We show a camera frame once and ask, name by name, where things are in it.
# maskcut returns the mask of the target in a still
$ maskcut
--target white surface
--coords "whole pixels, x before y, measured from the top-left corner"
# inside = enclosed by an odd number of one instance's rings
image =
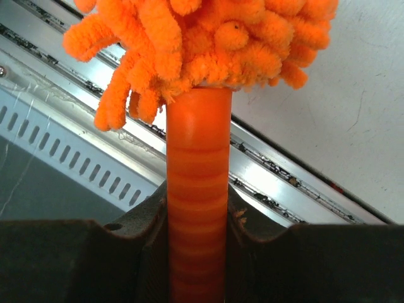
[[[341,0],[305,88],[234,96],[235,115],[404,223],[404,1]]]

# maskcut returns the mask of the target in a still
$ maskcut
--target black plastic bracket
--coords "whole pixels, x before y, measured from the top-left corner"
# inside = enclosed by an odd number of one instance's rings
[[[0,222],[0,302],[166,303],[166,183],[102,227]],[[404,227],[285,229],[229,186],[226,303],[404,302]]]

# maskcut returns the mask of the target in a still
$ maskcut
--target ventilation slot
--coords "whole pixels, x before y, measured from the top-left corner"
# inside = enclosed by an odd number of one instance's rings
[[[100,166],[99,164],[97,164],[97,165],[94,167],[93,172],[91,173],[90,178],[89,178],[90,181],[94,181],[94,179],[95,179],[95,177],[97,176],[97,174],[98,174],[98,172],[100,171],[100,169],[101,169],[101,166]]]
[[[45,133],[44,136],[42,137],[42,140],[40,140],[40,143],[39,143],[40,150],[43,150],[45,148],[45,145],[49,140],[49,136],[50,136],[49,133]]]
[[[116,190],[116,188],[118,187],[119,183],[121,181],[120,177],[116,177],[114,180],[114,183],[112,183],[111,187],[109,188],[109,193],[112,194],[114,193],[114,191]]]
[[[59,159],[59,161],[61,163],[63,163],[66,160],[66,158],[68,157],[70,149],[71,149],[71,147],[69,145],[64,148],[64,151],[62,152],[62,155]]]
[[[38,136],[38,133],[39,133],[39,127],[38,127],[38,126],[35,126],[34,129],[33,129],[33,131],[32,131],[31,137],[30,137],[30,139],[28,140],[28,142],[29,142],[30,144],[32,144],[32,143],[35,141],[35,139],[36,139],[37,136]]]
[[[91,162],[91,160],[90,160],[89,158],[87,158],[87,159],[84,161],[83,165],[81,166],[81,168],[80,168],[80,170],[79,170],[79,172],[78,172],[80,175],[83,175],[83,174],[86,172],[86,170],[87,170],[87,168],[88,168],[90,162]]]
[[[107,183],[110,175],[111,175],[111,172],[109,170],[107,170],[105,172],[105,174],[102,176],[102,179],[101,179],[100,183],[98,184],[98,186],[103,187],[105,185],[105,183]]]
[[[70,169],[72,169],[72,168],[76,165],[76,163],[77,163],[77,161],[78,161],[79,158],[80,158],[80,153],[79,153],[78,151],[76,151],[76,152],[74,153],[73,158],[72,158],[71,161],[70,161],[70,164],[69,164],[69,168],[70,168]]]
[[[18,118],[18,114],[16,114],[16,113],[14,113],[14,114],[11,116],[11,119],[10,119],[10,121],[8,122],[8,125],[7,125],[7,129],[8,129],[9,131],[13,130],[14,125],[15,125],[15,122],[17,121],[17,118]]]
[[[131,201],[129,202],[129,206],[133,206],[136,203],[136,201],[139,199],[140,194],[141,194],[141,191],[139,189],[134,192],[134,195],[133,195]]]
[[[59,148],[59,145],[60,145],[60,144],[61,144],[61,140],[56,139],[55,142],[54,142],[53,145],[52,145],[52,148],[51,148],[50,151],[49,151],[49,155],[50,155],[51,157],[53,157],[53,156],[55,155],[55,153],[56,153],[57,149]]]
[[[3,106],[0,110],[0,124],[4,120],[6,113],[7,113],[7,107]]]
[[[124,186],[123,190],[121,191],[121,193],[119,194],[119,199],[122,200],[123,198],[125,198],[126,194],[128,193],[128,191],[131,189],[131,185],[129,183],[126,183],[126,185]]]
[[[28,124],[30,121],[24,120],[24,122],[21,124],[20,129],[18,130],[18,137],[22,137],[25,134],[25,131],[27,130]]]

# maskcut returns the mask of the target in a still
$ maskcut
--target orange pipe cleaner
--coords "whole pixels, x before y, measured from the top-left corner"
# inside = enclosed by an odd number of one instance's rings
[[[152,123],[158,107],[202,83],[294,89],[307,81],[302,68],[327,48],[338,0],[75,0],[83,12],[65,34],[66,52],[89,61],[118,41],[130,58],[106,89],[97,112],[101,130],[133,118]]]

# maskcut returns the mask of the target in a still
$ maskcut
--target orange tube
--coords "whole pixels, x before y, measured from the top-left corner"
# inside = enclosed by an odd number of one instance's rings
[[[171,303],[222,303],[232,91],[193,88],[167,106]]]

